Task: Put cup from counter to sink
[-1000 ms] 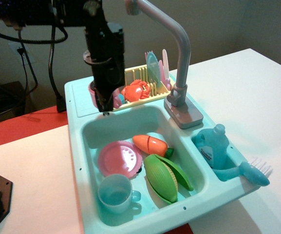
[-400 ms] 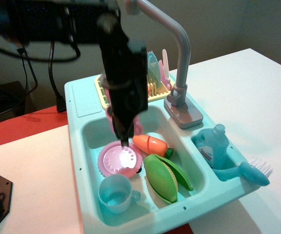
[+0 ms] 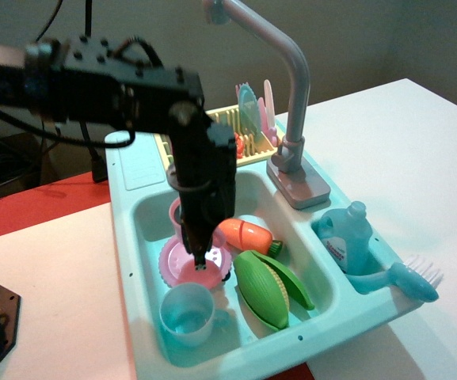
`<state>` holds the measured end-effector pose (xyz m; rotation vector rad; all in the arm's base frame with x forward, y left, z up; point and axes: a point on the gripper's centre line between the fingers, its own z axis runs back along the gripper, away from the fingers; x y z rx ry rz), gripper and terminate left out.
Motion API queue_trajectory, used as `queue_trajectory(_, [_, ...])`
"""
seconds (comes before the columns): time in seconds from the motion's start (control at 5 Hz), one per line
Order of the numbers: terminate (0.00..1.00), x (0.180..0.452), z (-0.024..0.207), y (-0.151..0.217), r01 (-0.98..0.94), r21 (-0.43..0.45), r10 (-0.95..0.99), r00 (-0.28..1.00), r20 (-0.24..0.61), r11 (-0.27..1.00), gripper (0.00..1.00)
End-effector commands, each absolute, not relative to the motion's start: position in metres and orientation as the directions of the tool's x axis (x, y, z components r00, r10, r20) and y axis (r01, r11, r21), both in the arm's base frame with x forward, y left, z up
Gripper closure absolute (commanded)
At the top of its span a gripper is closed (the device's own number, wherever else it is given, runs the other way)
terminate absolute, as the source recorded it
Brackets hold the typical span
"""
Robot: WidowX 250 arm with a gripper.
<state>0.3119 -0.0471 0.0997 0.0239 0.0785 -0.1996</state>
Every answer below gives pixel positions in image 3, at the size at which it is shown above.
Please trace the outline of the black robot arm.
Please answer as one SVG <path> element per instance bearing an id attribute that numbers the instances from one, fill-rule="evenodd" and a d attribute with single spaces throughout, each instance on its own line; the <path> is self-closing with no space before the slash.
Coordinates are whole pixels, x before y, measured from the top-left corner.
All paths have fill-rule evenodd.
<path id="1" fill-rule="evenodd" d="M 183 242 L 195 269 L 205 269 L 215 228 L 234 214 L 237 144 L 233 129 L 204 111 L 196 73 L 165 67 L 135 38 L 117 46 L 88 36 L 23 50 L 0 45 L 0 106 L 52 123 L 107 124 L 130 141 L 140 132 L 167 135 Z"/>

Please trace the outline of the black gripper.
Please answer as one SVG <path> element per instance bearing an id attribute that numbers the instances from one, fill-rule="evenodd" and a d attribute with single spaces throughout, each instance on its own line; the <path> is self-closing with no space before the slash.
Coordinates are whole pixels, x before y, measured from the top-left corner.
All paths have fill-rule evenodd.
<path id="1" fill-rule="evenodd" d="M 234 215 L 236 142 L 233 128 L 198 105 L 180 101 L 169 110 L 173 164 L 167 177 L 181 199 L 181 228 L 196 271 L 207 267 L 215 228 Z"/>

